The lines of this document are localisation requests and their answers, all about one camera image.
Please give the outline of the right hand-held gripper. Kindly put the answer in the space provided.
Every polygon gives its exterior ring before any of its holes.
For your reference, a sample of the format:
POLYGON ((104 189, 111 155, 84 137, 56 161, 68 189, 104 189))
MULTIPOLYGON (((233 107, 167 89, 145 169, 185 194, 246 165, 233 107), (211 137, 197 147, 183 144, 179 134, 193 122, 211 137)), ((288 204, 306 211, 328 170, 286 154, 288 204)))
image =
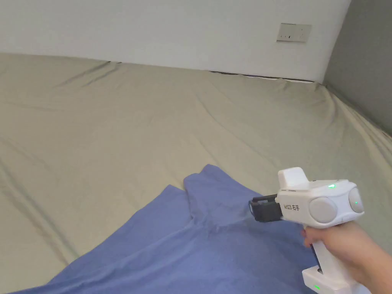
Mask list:
MULTIPOLYGON (((357 185, 349 180, 307 179, 300 167, 278 172, 277 194, 254 197, 249 208, 258 222, 289 221, 326 229, 354 221, 364 214, 357 185)), ((343 264, 325 247, 315 242, 312 251, 317 265, 302 272, 305 285, 318 294, 363 294, 343 264)))

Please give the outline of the person's right hand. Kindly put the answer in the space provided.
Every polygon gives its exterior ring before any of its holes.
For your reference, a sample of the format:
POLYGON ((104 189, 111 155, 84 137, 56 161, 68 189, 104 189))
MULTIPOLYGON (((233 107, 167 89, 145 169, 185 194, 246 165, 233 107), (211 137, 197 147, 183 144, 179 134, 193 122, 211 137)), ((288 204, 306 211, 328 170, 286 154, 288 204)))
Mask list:
POLYGON ((323 242, 352 277, 374 293, 391 288, 391 256, 357 223, 347 222, 327 229, 306 227, 301 234, 307 247, 323 242))

